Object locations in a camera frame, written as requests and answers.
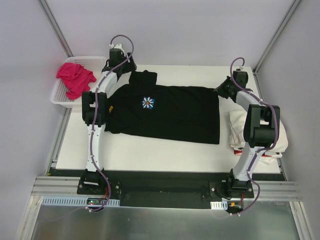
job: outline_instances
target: black shirt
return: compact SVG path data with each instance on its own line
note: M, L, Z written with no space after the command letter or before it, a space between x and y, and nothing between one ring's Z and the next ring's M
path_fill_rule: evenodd
M131 73L109 99L105 130L113 134L219 144L218 94L199 86L156 85L157 73Z

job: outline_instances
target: red towel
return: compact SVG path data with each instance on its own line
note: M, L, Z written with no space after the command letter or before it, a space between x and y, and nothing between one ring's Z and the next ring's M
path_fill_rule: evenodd
M92 71L86 70L80 64L70 62L66 62L60 67L56 77L60 78L69 89L66 96L70 100L81 97L85 91L90 91L88 83L94 83L97 80Z

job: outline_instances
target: white laundry basket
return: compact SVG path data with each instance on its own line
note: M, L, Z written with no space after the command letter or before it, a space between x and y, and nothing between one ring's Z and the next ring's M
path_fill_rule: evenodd
M101 71L106 65L106 61L107 58L103 56L73 56L67 58L64 62L80 64L85 69L92 71L96 78L96 82L90 82L88 85L90 89L93 90L101 80ZM61 79L58 79L54 85L51 95L51 102L53 104L60 104L66 108L81 107L81 97L78 97L75 100L70 100L66 96L67 91L68 89L65 84L61 81Z

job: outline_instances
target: blue and white flower print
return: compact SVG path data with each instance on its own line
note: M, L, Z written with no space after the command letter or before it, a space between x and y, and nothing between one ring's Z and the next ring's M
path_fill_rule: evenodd
M152 109L154 107L155 100L151 97L144 97L142 100L142 106L144 109Z

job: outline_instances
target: white wall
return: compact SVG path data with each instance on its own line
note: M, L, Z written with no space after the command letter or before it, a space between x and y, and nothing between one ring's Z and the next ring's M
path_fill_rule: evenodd
M0 239L10 240L62 117L50 94L66 56L36 0L1 1L0 55Z
M320 239L319 11L320 1L304 0L258 72L265 99L281 108L289 140L283 163L301 187L315 239Z
M75 56L109 55L117 34L141 65L257 64L293 0L48 0Z

